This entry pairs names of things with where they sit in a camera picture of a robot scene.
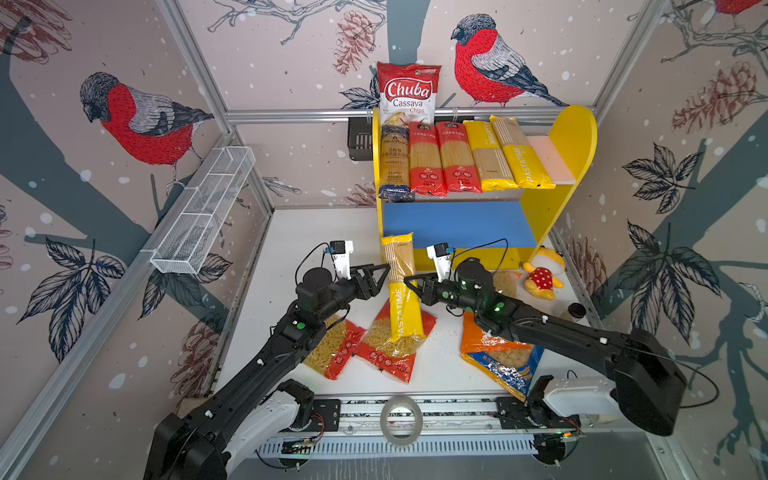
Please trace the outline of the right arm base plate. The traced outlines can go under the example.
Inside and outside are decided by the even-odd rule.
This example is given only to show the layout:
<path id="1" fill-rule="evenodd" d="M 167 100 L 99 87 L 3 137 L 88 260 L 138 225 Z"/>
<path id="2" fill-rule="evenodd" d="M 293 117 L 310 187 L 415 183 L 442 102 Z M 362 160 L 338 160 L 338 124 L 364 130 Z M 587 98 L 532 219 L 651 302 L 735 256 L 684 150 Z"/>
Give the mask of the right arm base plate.
<path id="1" fill-rule="evenodd" d="M 500 421 L 502 429 L 572 429 L 581 428 L 577 415 L 563 417 L 551 410 L 542 401 L 529 404 L 511 396 L 494 399 L 496 413 L 494 417 Z"/>

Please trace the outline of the yellow spaghetti pack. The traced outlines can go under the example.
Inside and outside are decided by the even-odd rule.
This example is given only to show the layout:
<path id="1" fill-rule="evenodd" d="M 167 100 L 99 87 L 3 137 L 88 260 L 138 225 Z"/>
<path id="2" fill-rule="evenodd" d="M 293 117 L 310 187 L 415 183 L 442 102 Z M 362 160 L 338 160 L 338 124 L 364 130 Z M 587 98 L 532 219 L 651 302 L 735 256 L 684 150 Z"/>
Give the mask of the yellow spaghetti pack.
<path id="1" fill-rule="evenodd" d="M 518 189 L 490 122 L 465 120 L 468 142 L 484 192 Z"/>

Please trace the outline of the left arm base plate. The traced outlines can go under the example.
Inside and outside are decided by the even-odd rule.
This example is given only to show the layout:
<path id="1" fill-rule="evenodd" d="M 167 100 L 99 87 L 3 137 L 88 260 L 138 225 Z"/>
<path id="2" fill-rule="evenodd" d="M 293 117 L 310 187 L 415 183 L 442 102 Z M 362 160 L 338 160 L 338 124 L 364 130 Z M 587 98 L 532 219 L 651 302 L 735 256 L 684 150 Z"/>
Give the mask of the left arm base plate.
<path id="1" fill-rule="evenodd" d="M 341 401 L 339 399 L 314 399 L 310 404 L 300 406 L 296 421 L 284 429 L 284 432 L 337 432 L 340 418 Z"/>

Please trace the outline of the red spaghetti pack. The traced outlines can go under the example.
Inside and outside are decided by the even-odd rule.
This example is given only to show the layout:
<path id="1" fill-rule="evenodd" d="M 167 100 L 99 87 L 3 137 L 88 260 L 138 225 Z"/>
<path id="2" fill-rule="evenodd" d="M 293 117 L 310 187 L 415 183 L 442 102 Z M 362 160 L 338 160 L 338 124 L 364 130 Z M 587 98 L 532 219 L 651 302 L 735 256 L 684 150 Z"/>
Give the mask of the red spaghetti pack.
<path id="1" fill-rule="evenodd" d="M 410 190 L 415 194 L 444 197 L 447 188 L 437 131 L 429 123 L 409 123 Z"/>
<path id="2" fill-rule="evenodd" d="M 481 193 L 481 182 L 465 126 L 455 122 L 438 122 L 436 129 L 447 191 Z"/>

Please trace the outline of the red fusilli bag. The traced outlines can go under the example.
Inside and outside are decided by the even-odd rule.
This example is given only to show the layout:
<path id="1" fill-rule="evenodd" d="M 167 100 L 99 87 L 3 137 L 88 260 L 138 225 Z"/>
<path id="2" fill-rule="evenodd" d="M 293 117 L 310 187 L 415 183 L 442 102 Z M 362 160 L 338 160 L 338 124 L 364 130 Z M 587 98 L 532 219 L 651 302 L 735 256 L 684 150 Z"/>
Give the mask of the red fusilli bag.
<path id="1" fill-rule="evenodd" d="M 389 315 L 389 302 L 386 302 L 364 334 L 356 356 L 378 370 L 404 383 L 409 383 L 415 367 L 417 351 L 434 329 L 436 317 L 422 310 L 424 337 L 410 336 L 392 341 Z"/>
<path id="2" fill-rule="evenodd" d="M 338 315 L 326 321 L 326 333 L 303 364 L 329 380 L 336 380 L 357 353 L 366 330 Z"/>

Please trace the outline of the blue gold spaghetti pack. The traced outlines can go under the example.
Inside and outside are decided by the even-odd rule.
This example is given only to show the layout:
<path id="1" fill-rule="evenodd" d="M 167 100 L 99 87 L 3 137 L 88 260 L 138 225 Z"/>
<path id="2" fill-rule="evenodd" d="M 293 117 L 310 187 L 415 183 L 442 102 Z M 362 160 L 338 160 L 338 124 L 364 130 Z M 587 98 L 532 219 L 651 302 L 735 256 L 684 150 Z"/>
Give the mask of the blue gold spaghetti pack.
<path id="1" fill-rule="evenodd" d="M 397 114 L 382 126 L 379 197 L 392 203 L 412 202 L 410 187 L 409 122 Z"/>

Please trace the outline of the yellow Pastatime pack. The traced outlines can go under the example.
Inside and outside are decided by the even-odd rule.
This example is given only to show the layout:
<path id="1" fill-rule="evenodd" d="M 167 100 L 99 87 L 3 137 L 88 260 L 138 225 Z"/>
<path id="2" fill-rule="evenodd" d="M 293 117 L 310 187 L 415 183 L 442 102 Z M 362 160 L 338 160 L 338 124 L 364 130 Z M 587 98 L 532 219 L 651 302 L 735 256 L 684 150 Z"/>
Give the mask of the yellow Pastatime pack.
<path id="1" fill-rule="evenodd" d="M 490 123 L 517 185 L 524 189 L 554 189 L 554 182 L 518 122 L 491 116 Z"/>
<path id="2" fill-rule="evenodd" d="M 424 338 L 419 298 L 405 282 L 406 277 L 416 274 L 413 234 L 384 237 L 381 244 L 384 258 L 390 266 L 391 341 L 398 342 L 409 337 Z"/>

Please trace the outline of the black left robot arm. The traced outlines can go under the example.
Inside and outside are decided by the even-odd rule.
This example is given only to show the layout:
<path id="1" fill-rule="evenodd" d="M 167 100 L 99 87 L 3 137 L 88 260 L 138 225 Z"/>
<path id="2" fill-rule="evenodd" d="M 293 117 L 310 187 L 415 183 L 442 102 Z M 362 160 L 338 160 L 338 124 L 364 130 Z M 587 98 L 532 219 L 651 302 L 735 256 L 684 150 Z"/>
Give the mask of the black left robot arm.
<path id="1" fill-rule="evenodd" d="M 388 264 L 354 266 L 334 279 L 322 267 L 308 270 L 297 298 L 277 322 L 261 350 L 228 383 L 181 418 L 169 414 L 156 427 L 145 479 L 225 479 L 240 449 L 233 439 L 246 418 L 273 388 L 302 363 L 325 336 L 326 320 L 348 310 L 356 299 L 375 297 L 384 287 Z"/>

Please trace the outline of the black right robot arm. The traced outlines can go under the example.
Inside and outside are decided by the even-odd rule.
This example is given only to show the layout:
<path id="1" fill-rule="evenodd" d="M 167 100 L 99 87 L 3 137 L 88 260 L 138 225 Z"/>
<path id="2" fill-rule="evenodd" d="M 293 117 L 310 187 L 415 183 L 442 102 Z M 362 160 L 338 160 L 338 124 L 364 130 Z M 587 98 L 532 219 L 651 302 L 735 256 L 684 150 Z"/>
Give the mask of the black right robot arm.
<path id="1" fill-rule="evenodd" d="M 495 337 L 542 347 L 595 370 L 615 383 L 612 398 L 630 422 L 657 436 L 673 433 L 687 379 L 648 332 L 606 331 L 550 316 L 498 292 L 491 272 L 473 257 L 459 264 L 455 280 L 428 273 L 404 282 L 427 306 L 440 302 L 470 312 Z"/>

